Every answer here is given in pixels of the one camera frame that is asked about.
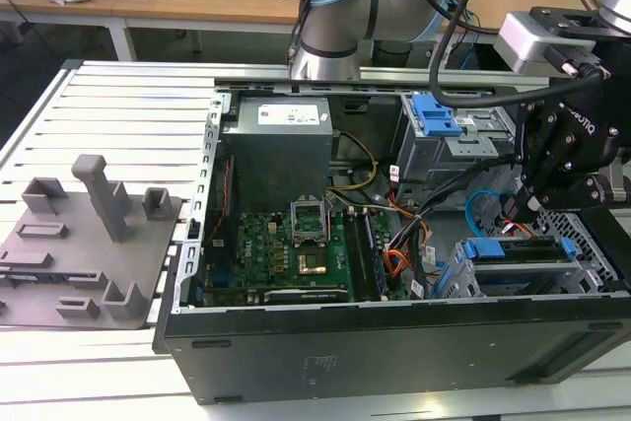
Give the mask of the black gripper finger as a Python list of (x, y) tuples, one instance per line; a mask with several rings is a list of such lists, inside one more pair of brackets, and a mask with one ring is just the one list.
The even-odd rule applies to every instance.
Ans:
[(552, 203), (562, 182), (562, 104), (558, 100), (522, 105), (518, 113), (515, 158), (521, 187), (511, 198), (511, 220), (532, 222)]
[(530, 220), (542, 210), (576, 211), (590, 207), (593, 186), (586, 172), (575, 172), (572, 155), (578, 144), (574, 134), (555, 135), (532, 152), (529, 162)]

